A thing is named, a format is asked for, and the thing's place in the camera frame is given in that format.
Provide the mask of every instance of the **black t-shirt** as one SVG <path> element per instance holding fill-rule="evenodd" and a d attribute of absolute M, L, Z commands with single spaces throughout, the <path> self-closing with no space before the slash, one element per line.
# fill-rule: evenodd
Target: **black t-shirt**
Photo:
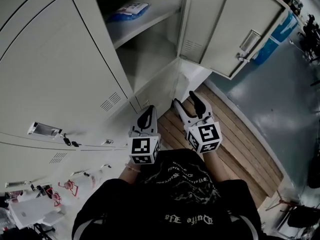
<path fill-rule="evenodd" d="M 160 151 L 155 164 L 141 167 L 133 185 L 107 180 L 85 203 L 72 230 L 72 238 L 80 240 L 121 235 L 250 240 L 255 234 L 261 234 L 261 222 L 247 184 L 216 183 L 190 149 Z"/>

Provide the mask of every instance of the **gray floor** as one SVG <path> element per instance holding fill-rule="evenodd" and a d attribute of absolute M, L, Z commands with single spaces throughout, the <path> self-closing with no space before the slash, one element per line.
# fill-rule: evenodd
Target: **gray floor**
<path fill-rule="evenodd" d="M 290 36 L 299 46 L 296 29 Z M 315 67 L 287 40 L 262 65 L 250 62 L 233 79 L 209 79 L 235 103 L 273 149 L 301 191 L 318 129 Z"/>

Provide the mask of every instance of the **cable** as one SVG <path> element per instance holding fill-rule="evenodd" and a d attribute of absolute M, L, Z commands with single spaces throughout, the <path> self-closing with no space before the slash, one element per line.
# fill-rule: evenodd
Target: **cable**
<path fill-rule="evenodd" d="M 289 44 L 295 46 L 298 50 L 300 50 L 301 52 L 305 53 L 303 50 L 301 50 L 298 46 L 296 46 L 296 44 L 294 43 L 294 41 L 292 41 L 290 38 L 288 38 L 289 40 Z"/>

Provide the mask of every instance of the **open locker door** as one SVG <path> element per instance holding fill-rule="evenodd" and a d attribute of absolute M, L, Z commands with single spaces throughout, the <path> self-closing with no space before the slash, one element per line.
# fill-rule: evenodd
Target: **open locker door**
<path fill-rule="evenodd" d="M 58 147 L 64 144 L 59 135 L 66 133 L 84 145 L 95 125 L 127 97 L 73 0 L 54 0 L 46 7 L 34 6 L 37 1 L 25 3 L 0 31 L 1 43 L 6 28 L 17 30 L 11 31 L 6 52 L 0 49 L 0 132 Z M 27 25 L 13 20 L 23 18 L 21 12 L 33 16 Z"/>
<path fill-rule="evenodd" d="M 181 55 L 232 79 L 288 8 L 282 0 L 191 0 Z"/>

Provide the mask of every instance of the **blue package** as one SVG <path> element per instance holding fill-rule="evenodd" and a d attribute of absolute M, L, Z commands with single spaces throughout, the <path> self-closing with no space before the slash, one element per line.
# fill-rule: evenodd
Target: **blue package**
<path fill-rule="evenodd" d="M 144 5 L 145 7 L 137 13 L 131 13 L 131 12 L 138 11 L 139 9 L 137 9 L 137 7 L 140 5 Z M 150 4 L 141 3 L 141 2 L 126 4 L 124 7 L 120 8 L 119 10 L 117 10 L 117 12 L 115 12 L 113 15 L 111 15 L 109 17 L 108 21 L 109 22 L 120 22 L 120 21 L 135 20 L 135 19 L 141 17 L 149 7 L 150 7 Z"/>
<path fill-rule="evenodd" d="M 253 56 L 254 62 L 258 65 L 264 63 L 297 25 L 296 16 L 292 12 L 288 12 L 287 18 L 276 27 L 264 46 Z"/>

